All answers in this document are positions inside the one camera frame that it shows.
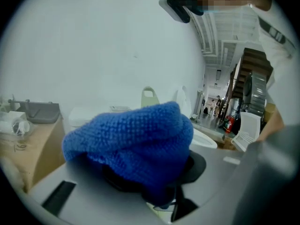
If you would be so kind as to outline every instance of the clear plastic packaging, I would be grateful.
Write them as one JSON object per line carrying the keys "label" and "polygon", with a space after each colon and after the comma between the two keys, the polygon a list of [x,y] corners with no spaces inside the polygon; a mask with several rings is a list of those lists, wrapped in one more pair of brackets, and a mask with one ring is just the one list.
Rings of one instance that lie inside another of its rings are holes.
{"label": "clear plastic packaging", "polygon": [[27,121],[20,112],[0,112],[0,138],[19,141],[28,137],[34,130],[34,124]]}

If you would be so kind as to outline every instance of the wooden staircase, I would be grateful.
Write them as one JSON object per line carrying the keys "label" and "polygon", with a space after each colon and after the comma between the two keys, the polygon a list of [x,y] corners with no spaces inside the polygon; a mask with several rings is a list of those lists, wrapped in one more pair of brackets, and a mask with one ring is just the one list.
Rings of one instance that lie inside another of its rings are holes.
{"label": "wooden staircase", "polygon": [[232,92],[232,98],[243,99],[243,89],[246,77],[251,71],[258,72],[267,76],[269,80],[273,67],[266,58],[266,54],[250,48],[245,48],[240,61],[240,70]]}

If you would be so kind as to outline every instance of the plastic chair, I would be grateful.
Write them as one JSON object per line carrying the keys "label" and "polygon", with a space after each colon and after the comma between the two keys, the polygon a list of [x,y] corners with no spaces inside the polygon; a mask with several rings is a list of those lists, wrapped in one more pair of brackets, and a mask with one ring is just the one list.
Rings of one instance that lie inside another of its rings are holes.
{"label": "plastic chair", "polygon": [[253,143],[259,136],[261,128],[261,117],[249,113],[240,113],[240,130],[238,134],[231,140],[231,143],[243,152],[246,151],[248,145]]}

